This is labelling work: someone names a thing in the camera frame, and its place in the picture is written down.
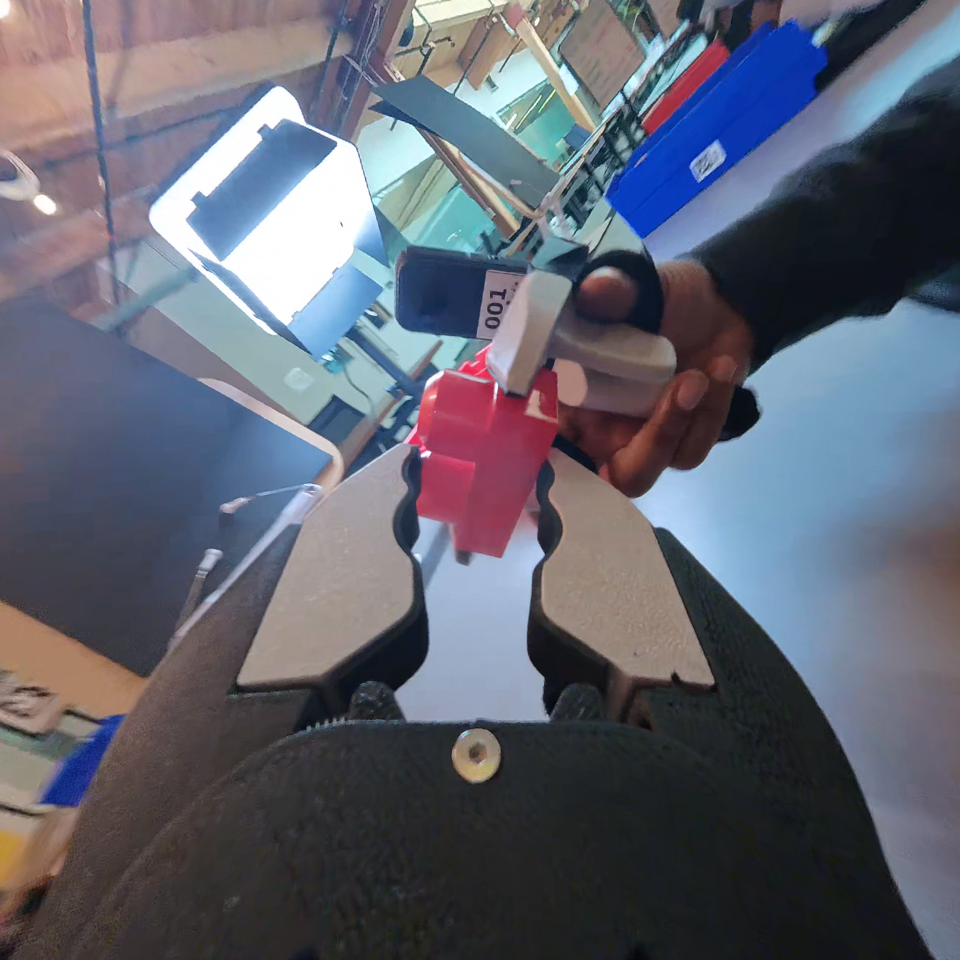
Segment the blue bin with white label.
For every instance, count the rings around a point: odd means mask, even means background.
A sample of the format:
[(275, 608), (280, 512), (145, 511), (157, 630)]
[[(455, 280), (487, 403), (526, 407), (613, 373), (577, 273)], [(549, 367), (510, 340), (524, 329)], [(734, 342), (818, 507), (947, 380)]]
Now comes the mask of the blue bin with white label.
[(803, 111), (826, 66), (796, 22), (758, 31), (638, 146), (607, 203), (647, 238)]

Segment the blue plastic bin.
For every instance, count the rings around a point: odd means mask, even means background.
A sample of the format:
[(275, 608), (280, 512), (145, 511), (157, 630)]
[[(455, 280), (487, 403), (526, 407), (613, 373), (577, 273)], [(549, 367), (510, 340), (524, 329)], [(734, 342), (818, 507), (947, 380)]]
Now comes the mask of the blue plastic bin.
[(103, 758), (125, 719), (125, 714), (103, 718), (99, 726), (60, 762), (45, 786), (38, 804), (43, 807), (77, 809), (87, 795)]

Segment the red toy block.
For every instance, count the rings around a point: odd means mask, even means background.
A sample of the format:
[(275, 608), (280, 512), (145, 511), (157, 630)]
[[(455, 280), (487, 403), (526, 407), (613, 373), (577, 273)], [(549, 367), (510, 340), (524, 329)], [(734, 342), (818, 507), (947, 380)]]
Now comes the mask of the red toy block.
[(551, 369), (513, 396), (486, 359), (482, 349), (427, 381), (407, 442), (419, 450), (417, 516), (445, 524), (454, 550), (499, 559), (557, 435), (559, 402)]

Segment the studio light panel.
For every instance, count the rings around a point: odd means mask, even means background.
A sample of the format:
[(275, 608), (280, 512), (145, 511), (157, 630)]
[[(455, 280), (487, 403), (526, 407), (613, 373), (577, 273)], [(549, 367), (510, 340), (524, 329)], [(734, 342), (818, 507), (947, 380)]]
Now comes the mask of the studio light panel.
[(389, 257), (358, 150), (268, 88), (150, 206), (153, 230), (270, 335), (320, 361), (378, 299)]

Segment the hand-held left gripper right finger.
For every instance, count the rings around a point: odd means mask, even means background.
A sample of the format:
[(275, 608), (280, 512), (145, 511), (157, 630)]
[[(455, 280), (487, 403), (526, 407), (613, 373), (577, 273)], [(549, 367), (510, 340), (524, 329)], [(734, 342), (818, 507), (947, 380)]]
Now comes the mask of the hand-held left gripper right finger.
[(715, 690), (714, 672), (654, 526), (573, 458), (549, 458), (536, 483), (537, 540), (527, 627), (530, 662), (553, 713), (589, 686), (601, 714), (640, 723), (645, 690)]

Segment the black board with pale rim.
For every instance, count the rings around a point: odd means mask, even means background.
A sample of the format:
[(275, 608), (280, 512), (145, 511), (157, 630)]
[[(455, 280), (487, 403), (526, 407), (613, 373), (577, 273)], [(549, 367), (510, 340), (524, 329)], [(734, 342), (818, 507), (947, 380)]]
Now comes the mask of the black board with pale rim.
[(55, 306), (1, 318), (2, 600), (146, 677), (331, 456)]

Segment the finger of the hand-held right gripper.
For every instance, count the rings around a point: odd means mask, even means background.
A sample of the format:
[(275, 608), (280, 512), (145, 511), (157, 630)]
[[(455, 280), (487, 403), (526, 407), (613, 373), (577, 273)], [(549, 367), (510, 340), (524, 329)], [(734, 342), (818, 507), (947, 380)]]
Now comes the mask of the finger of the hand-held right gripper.
[(572, 289), (567, 277), (545, 270), (519, 282), (486, 354), (486, 367), (506, 394), (529, 394)]

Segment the ceiling light bulb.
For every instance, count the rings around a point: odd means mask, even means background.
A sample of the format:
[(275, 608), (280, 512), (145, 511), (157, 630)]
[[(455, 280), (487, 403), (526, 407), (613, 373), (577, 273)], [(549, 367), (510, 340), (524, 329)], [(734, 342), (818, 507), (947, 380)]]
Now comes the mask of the ceiling light bulb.
[(58, 212), (54, 199), (42, 192), (41, 181), (35, 171), (9, 150), (1, 150), (1, 198), (28, 203), (46, 216)]

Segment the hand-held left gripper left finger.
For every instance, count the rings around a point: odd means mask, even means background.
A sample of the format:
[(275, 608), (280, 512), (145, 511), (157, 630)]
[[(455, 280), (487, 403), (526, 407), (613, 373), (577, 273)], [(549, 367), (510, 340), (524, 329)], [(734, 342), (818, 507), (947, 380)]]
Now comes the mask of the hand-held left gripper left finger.
[(325, 495), (302, 522), (236, 678), (238, 694), (308, 691), (344, 716), (366, 682), (402, 688), (426, 661), (419, 451), (399, 444)]

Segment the black flag panel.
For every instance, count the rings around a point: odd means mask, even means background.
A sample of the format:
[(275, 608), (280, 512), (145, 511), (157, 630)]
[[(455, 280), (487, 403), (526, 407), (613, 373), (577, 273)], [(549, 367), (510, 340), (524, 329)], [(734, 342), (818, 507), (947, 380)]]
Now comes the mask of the black flag panel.
[(512, 133), (430, 78), (382, 83), (373, 94), (379, 98), (375, 112), (449, 144), (530, 209), (558, 186), (559, 175)]

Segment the fiducial marker sign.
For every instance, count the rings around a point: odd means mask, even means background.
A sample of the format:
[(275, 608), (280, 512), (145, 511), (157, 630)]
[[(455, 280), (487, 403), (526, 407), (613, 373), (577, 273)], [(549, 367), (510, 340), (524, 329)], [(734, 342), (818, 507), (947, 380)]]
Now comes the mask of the fiducial marker sign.
[(64, 713), (61, 695), (42, 684), (24, 681), (1, 670), (1, 725), (28, 737), (52, 732)]

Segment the red storage tote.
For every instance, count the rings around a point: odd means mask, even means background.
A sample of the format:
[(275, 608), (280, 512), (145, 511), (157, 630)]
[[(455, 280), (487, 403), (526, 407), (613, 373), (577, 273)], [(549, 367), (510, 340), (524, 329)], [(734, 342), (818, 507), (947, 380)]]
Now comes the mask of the red storage tote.
[(654, 98), (653, 105), (641, 116), (640, 126), (651, 137), (678, 112), (690, 97), (699, 90), (714, 73), (724, 66), (730, 51), (722, 39), (709, 43), (666, 90)]

